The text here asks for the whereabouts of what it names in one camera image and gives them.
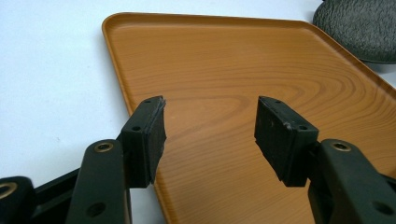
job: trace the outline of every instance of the white background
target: white background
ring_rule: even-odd
[[[0,178],[36,187],[77,169],[128,119],[102,34],[119,12],[312,21],[320,0],[0,1]],[[370,66],[396,85],[396,65]],[[132,189],[134,223],[164,223],[152,187]]]

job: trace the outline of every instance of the wooden tray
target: wooden tray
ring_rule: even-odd
[[[396,177],[396,91],[302,21],[122,13],[103,32],[130,113],[167,100],[156,190],[169,223],[312,223],[253,137],[259,95],[280,99]]]

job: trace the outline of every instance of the metal rivet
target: metal rivet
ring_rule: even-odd
[[[14,182],[8,182],[8,183],[3,183],[0,184],[0,189],[5,188],[3,192],[0,193],[0,199],[6,198],[8,195],[12,194],[16,189],[17,189],[17,183]]]
[[[340,143],[340,142],[332,143],[332,147],[336,150],[345,151],[345,152],[352,150],[352,148],[350,148],[350,146],[348,146],[344,143]]]
[[[94,150],[96,152],[107,152],[107,151],[111,150],[113,147],[114,147],[114,145],[112,143],[101,143],[101,144],[96,145]]]

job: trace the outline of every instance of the rubber pad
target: rubber pad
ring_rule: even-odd
[[[327,0],[313,23],[363,61],[396,63],[396,0]]]

